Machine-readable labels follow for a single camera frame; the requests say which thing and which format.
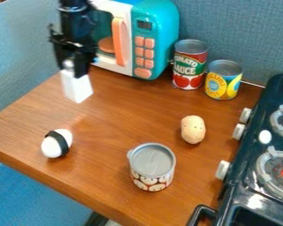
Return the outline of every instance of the toy stove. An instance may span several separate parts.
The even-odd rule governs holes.
[[[270,79],[240,121],[233,132],[241,140],[237,155],[216,173],[224,181],[218,211],[199,205],[189,226],[203,216],[213,225],[283,225],[283,74]]]

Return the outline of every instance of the microwave keypad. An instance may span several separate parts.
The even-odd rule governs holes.
[[[134,38],[135,43],[135,63],[137,68],[135,68],[134,73],[136,76],[148,79],[151,77],[151,69],[154,67],[154,50],[155,40],[145,39],[141,36],[136,36]]]

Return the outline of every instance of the microwave display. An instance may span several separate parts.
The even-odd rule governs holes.
[[[137,20],[137,26],[142,29],[152,30],[152,23],[142,20]]]

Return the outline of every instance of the wooden table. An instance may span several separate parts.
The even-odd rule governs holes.
[[[206,96],[203,87],[173,87],[171,72],[155,81],[95,67],[90,74],[95,93],[81,104],[63,96],[56,75],[3,110],[0,162],[123,225],[185,225],[196,205],[216,207],[222,185],[214,178],[216,168],[233,157],[233,128],[261,88],[242,84],[236,99],[223,102]],[[206,123],[199,145],[180,137],[187,115]],[[66,158],[48,159],[40,144],[57,128],[73,132],[73,146]],[[130,179],[126,152],[145,142],[162,143],[176,154],[175,178],[164,191],[142,191]]]

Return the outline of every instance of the stove knob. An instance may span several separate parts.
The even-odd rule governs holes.
[[[258,140],[260,143],[267,145],[272,140],[272,134],[271,132],[267,130],[263,130],[259,133]]]
[[[244,124],[237,124],[233,131],[232,137],[234,139],[240,140],[245,128],[246,126]]]
[[[218,169],[216,170],[215,178],[219,180],[224,180],[226,177],[226,173],[229,170],[230,162],[221,161],[218,165]]]
[[[241,113],[241,118],[239,119],[239,121],[242,124],[246,124],[249,120],[249,116],[250,116],[251,112],[252,112],[252,109],[244,108],[242,113]]]

